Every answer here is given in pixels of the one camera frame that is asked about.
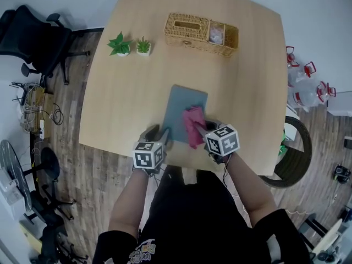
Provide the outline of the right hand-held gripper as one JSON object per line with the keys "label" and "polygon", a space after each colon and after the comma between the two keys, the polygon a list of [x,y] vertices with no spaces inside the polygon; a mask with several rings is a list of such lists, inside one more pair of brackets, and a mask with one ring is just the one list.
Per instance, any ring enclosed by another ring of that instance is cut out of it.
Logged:
{"label": "right hand-held gripper", "polygon": [[219,121],[205,121],[205,124],[195,123],[197,131],[196,143],[203,144],[205,150],[217,164],[224,163],[226,157],[240,149],[238,132],[231,124]]}

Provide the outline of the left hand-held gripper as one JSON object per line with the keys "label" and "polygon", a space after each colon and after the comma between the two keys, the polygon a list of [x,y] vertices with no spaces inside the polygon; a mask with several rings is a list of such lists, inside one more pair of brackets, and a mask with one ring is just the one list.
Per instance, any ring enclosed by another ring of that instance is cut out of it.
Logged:
{"label": "left hand-held gripper", "polygon": [[166,150],[171,145],[171,130],[165,128],[161,139],[157,141],[160,126],[158,124],[147,128],[141,133],[133,148],[134,168],[143,170],[147,175],[160,172]]}

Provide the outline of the pink cloth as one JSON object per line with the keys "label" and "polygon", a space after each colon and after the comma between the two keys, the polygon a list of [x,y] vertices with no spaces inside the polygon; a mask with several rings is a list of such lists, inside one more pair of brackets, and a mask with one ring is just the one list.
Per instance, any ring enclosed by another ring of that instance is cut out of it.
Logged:
{"label": "pink cloth", "polygon": [[183,124],[185,126],[186,133],[188,135],[189,146],[192,149],[204,143],[202,135],[199,133],[196,127],[206,127],[203,109],[201,106],[192,106],[190,109],[186,109],[182,113]]}

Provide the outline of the grey laptop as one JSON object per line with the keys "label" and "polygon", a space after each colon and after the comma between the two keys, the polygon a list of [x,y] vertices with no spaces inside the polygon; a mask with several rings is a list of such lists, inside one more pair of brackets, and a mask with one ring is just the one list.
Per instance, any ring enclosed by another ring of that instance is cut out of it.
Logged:
{"label": "grey laptop", "polygon": [[183,123],[183,112],[193,106],[204,110],[208,94],[187,87],[173,85],[170,91],[162,131],[169,128],[169,139],[188,144],[189,139]]}

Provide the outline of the person's left forearm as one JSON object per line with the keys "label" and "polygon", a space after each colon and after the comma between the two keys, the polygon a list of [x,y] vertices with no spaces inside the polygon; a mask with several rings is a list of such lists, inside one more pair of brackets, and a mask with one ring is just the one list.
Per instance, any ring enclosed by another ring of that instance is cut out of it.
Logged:
{"label": "person's left forearm", "polygon": [[148,183],[149,176],[143,170],[133,171],[113,206],[108,226],[109,231],[125,232],[137,239]]}

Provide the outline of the person's right forearm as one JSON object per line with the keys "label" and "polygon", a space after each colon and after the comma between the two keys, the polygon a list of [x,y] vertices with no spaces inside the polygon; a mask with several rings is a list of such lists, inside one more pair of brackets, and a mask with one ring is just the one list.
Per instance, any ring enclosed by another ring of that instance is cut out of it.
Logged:
{"label": "person's right forearm", "polygon": [[225,165],[253,227],[278,209],[267,185],[237,153],[227,156]]}

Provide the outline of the white panel in bin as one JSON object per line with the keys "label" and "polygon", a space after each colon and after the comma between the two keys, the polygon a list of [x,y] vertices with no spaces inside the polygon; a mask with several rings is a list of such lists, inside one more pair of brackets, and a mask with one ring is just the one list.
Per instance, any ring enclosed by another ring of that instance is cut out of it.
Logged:
{"label": "white panel in bin", "polygon": [[284,123],[284,133],[285,133],[285,140],[286,141],[294,141],[296,134],[297,134],[297,129],[292,124],[285,122]]}

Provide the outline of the person's black clothed body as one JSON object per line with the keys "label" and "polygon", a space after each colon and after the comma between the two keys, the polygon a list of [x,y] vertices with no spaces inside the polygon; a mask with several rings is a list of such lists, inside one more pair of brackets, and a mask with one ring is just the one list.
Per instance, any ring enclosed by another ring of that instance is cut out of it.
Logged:
{"label": "person's black clothed body", "polygon": [[308,249],[285,212],[249,227],[229,191],[209,171],[185,184],[167,167],[141,234],[99,235],[92,264],[310,264]]}

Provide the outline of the spiky plant in white pot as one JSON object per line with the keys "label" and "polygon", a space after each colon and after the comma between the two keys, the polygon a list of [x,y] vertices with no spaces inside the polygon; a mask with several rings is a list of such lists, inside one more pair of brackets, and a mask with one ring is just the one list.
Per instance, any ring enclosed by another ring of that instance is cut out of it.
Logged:
{"label": "spiky plant in white pot", "polygon": [[144,39],[137,39],[137,46],[136,46],[137,54],[141,56],[149,56],[151,52],[151,42],[149,40]]}

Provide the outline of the pink tissue pack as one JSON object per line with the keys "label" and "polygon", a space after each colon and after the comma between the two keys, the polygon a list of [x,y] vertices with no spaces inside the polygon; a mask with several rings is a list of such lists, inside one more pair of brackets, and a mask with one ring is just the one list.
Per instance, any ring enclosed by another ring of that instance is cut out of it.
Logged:
{"label": "pink tissue pack", "polygon": [[209,32],[209,41],[218,45],[222,45],[224,40],[224,26],[211,24]]}

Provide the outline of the wicker tissue box basket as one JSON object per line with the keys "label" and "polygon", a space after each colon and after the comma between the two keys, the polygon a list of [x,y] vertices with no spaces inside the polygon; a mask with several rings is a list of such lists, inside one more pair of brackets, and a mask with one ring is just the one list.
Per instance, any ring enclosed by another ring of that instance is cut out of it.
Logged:
{"label": "wicker tissue box basket", "polygon": [[[224,26],[222,45],[209,41],[211,24]],[[164,34],[166,43],[169,45],[185,46],[225,57],[230,57],[239,45],[239,30],[237,27],[197,15],[169,13]]]}

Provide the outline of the dark wicker waste bin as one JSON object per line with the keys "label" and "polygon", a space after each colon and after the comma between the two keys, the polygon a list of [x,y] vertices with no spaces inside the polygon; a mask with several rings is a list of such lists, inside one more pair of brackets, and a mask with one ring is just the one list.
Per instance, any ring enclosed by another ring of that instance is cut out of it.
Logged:
{"label": "dark wicker waste bin", "polygon": [[285,123],[297,129],[304,150],[286,146],[287,151],[274,169],[274,174],[279,176],[279,179],[259,176],[268,186],[279,189],[291,187],[299,182],[308,171],[312,159],[312,141],[306,126],[299,119],[290,116],[285,117]]}

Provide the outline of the broad-leaf plant in white pot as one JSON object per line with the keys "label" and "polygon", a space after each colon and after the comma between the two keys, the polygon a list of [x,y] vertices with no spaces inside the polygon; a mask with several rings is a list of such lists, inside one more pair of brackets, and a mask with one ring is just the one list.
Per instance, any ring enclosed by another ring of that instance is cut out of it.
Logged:
{"label": "broad-leaf plant in white pot", "polygon": [[115,39],[109,40],[109,43],[107,43],[107,46],[112,49],[110,56],[127,56],[130,53],[130,45],[132,42],[133,40],[125,40],[123,33],[120,32]]}

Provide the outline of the white cabinet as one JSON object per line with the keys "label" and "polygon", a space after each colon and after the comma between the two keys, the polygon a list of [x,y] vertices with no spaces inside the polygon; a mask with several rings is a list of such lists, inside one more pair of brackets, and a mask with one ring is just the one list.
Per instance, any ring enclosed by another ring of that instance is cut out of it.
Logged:
{"label": "white cabinet", "polygon": [[333,116],[352,117],[352,91],[338,92],[328,101],[327,111]]}

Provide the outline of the black and green device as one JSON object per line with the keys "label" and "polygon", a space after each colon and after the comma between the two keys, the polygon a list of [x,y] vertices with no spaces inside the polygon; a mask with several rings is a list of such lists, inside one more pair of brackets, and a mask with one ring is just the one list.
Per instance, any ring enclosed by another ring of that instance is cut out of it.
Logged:
{"label": "black and green device", "polygon": [[347,183],[351,178],[352,172],[338,164],[334,170],[333,179],[341,184]]}

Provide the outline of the round black marble table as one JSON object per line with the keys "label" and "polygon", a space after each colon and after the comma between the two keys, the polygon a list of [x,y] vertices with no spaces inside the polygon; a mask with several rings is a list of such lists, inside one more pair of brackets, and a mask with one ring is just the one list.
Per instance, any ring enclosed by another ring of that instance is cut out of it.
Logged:
{"label": "round black marble table", "polygon": [[32,202],[29,186],[25,177],[40,170],[44,170],[53,180],[57,179],[60,175],[58,158],[51,148],[44,147],[41,150],[40,160],[41,163],[38,166],[23,171],[17,154],[10,142],[8,140],[2,140],[0,142],[0,166],[8,172],[11,178],[18,181],[17,188],[24,197],[26,211],[32,210]]}

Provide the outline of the black router with antennas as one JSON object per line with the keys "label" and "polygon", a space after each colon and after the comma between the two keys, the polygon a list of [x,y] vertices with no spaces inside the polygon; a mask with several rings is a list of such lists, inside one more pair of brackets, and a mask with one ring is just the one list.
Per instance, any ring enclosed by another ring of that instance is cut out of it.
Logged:
{"label": "black router with antennas", "polygon": [[12,101],[17,101],[18,104],[23,106],[28,95],[27,85],[19,82],[12,82],[9,86],[17,89],[16,97],[12,99]]}

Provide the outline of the white round side table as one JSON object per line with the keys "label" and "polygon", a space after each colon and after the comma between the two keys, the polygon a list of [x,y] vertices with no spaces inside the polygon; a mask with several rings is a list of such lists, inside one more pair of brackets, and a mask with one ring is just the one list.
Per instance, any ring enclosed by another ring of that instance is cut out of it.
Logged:
{"label": "white round side table", "polygon": [[343,264],[352,251],[352,241],[346,237],[352,229],[352,208],[344,207],[330,228],[323,226],[312,213],[298,232],[310,253],[312,264]]}

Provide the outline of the white box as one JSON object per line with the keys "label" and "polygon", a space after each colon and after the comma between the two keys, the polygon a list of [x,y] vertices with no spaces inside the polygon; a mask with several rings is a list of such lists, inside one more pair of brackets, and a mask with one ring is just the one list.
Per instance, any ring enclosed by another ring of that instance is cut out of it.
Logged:
{"label": "white box", "polygon": [[25,199],[17,188],[17,180],[12,179],[4,168],[0,169],[0,202],[15,221],[26,212]]}

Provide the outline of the black headrest office chair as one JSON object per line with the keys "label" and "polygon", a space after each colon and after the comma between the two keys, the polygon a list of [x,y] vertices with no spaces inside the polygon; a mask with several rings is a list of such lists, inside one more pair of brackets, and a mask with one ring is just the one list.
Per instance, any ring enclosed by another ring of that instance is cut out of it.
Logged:
{"label": "black headrest office chair", "polygon": [[25,5],[6,10],[0,17],[0,55],[22,59],[21,73],[25,77],[41,74],[44,78],[51,78],[56,66],[60,65],[64,85],[68,85],[65,60],[89,56],[90,51],[69,51],[76,37],[82,37],[82,34],[65,27],[60,17],[60,14],[53,13],[45,22],[40,21]]}

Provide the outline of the light wood desk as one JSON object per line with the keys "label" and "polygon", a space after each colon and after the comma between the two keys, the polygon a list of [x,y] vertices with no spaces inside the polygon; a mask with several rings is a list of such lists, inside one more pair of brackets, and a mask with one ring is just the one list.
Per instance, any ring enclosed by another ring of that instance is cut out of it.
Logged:
{"label": "light wood desk", "polygon": [[19,223],[20,229],[24,236],[27,239],[27,242],[38,254],[41,253],[42,250],[42,241],[40,241],[37,237],[35,237],[21,222]]}

